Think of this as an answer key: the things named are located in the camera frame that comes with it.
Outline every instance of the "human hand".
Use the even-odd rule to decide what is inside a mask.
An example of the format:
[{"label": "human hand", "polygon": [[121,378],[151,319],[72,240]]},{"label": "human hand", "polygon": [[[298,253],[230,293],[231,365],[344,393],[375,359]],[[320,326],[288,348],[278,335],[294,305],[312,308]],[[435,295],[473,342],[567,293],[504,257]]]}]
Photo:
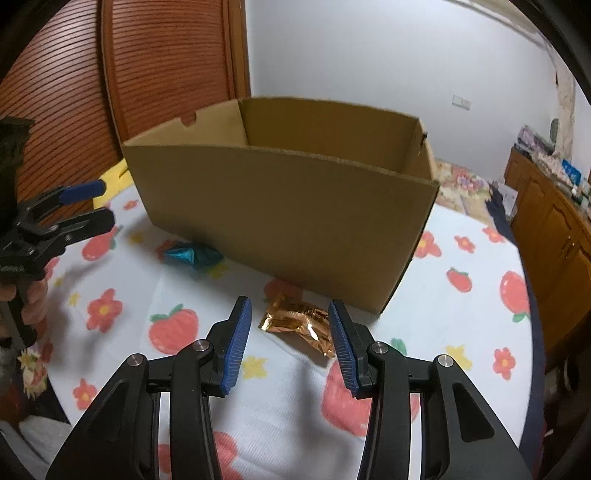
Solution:
[{"label": "human hand", "polygon": [[[25,325],[34,325],[47,313],[47,280],[36,281],[27,290],[27,302],[22,308],[22,322]],[[14,285],[0,284],[0,301],[10,301],[17,294]],[[8,330],[2,325],[0,318],[0,339],[9,337]]]}]

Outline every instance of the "metal screw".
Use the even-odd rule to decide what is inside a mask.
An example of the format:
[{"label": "metal screw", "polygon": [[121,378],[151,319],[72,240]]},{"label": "metal screw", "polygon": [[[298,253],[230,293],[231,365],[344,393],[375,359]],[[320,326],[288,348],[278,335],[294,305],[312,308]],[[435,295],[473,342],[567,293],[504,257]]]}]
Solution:
[{"label": "metal screw", "polygon": [[389,346],[384,342],[374,342],[371,345],[371,349],[375,353],[386,353],[389,349]]},{"label": "metal screw", "polygon": [[144,361],[144,357],[140,353],[134,353],[127,357],[127,364],[131,367],[137,367]]},{"label": "metal screw", "polygon": [[195,340],[193,342],[193,350],[196,352],[204,352],[209,348],[209,342],[207,340]]},{"label": "metal screw", "polygon": [[439,355],[437,361],[442,367],[450,367],[453,365],[453,358],[449,355]]}]

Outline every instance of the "dark blue fabric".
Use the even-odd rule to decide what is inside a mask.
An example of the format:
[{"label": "dark blue fabric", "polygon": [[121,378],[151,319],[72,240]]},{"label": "dark blue fabric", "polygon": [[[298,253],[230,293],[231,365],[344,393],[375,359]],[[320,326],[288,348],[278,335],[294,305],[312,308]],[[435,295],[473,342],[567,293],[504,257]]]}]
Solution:
[{"label": "dark blue fabric", "polygon": [[[503,198],[497,189],[491,187],[492,200],[486,202],[486,207],[495,221],[497,231],[512,244],[516,245],[511,226],[505,217]],[[525,426],[519,451],[530,471],[537,472],[541,460],[542,440],[545,433],[544,423],[544,373],[546,367],[546,355],[544,349],[544,335],[542,323],[538,312],[534,291],[531,288],[530,279],[525,273],[527,294],[530,297],[531,337],[532,337],[532,372],[530,403],[525,418]]]}]

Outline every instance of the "tablecloth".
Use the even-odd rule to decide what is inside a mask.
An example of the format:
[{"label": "tablecloth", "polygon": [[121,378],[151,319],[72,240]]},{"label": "tablecloth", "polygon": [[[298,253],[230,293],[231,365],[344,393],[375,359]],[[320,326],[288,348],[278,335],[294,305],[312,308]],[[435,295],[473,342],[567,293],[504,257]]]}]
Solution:
[{"label": "tablecloth", "polygon": [[[236,387],[212,399],[224,478],[356,478],[369,400],[356,401],[328,361],[297,337],[258,329],[278,289],[326,308],[330,299],[302,291],[231,260],[208,273],[168,265],[176,239],[152,226],[134,186],[111,201],[116,226],[69,247],[48,269],[50,310],[38,348],[62,407],[75,424],[125,358],[149,359],[204,338],[239,295],[253,322]],[[380,316],[350,307],[408,356],[450,354],[519,444],[530,397],[532,334],[516,247],[494,228],[434,205],[392,300]],[[419,478],[421,426],[411,399],[410,478]],[[168,398],[161,405],[161,478],[170,473]]]}]

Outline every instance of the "wall outlet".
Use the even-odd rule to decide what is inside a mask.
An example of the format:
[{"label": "wall outlet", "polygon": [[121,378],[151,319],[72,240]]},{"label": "wall outlet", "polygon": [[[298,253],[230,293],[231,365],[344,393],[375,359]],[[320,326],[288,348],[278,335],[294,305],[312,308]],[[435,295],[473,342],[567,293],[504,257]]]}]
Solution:
[{"label": "wall outlet", "polygon": [[464,110],[469,110],[472,106],[472,102],[460,97],[459,95],[454,95],[452,97],[452,105],[463,108]]}]

